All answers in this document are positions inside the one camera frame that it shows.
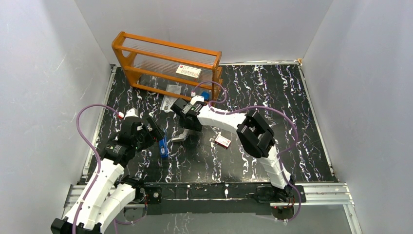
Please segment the blue stapler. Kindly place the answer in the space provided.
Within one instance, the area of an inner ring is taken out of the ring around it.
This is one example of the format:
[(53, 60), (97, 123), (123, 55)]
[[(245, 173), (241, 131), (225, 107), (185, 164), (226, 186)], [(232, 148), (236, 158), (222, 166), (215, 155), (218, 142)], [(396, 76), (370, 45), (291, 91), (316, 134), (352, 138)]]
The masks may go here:
[(161, 158), (169, 157), (168, 141), (166, 136), (164, 136), (164, 138), (159, 141), (159, 153)]

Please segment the red white staple box sleeve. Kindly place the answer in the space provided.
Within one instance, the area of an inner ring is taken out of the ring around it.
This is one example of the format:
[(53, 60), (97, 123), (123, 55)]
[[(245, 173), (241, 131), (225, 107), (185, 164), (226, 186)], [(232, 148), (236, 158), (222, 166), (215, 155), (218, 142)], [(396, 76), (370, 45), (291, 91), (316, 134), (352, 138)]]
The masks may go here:
[(227, 149), (231, 144), (231, 140), (222, 135), (217, 135), (215, 138), (215, 143)]

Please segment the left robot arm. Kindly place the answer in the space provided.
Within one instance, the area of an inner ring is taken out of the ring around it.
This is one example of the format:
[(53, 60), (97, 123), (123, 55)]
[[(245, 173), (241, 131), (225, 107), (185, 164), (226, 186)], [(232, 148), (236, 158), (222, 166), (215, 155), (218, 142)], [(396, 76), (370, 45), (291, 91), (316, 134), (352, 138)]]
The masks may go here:
[(164, 131), (153, 117), (141, 119), (135, 108), (117, 116), (123, 120), (120, 131), (98, 153), (93, 176), (64, 217), (52, 222), (52, 233), (102, 234), (129, 203), (160, 203), (160, 187), (145, 186), (142, 180), (121, 175), (138, 152), (164, 138)]

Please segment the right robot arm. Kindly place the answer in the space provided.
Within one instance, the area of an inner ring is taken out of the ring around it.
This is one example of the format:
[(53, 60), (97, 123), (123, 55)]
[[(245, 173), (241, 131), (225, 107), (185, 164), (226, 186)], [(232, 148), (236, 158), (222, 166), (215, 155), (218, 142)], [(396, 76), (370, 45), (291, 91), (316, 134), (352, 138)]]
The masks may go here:
[(225, 111), (206, 104), (202, 96), (194, 96), (191, 101), (178, 98), (171, 106), (185, 129), (199, 132), (210, 126), (238, 136), (244, 152), (256, 158), (269, 176), (271, 185), (257, 188), (258, 202), (290, 202), (295, 199), (294, 182), (276, 149), (275, 133), (258, 109), (260, 106)]

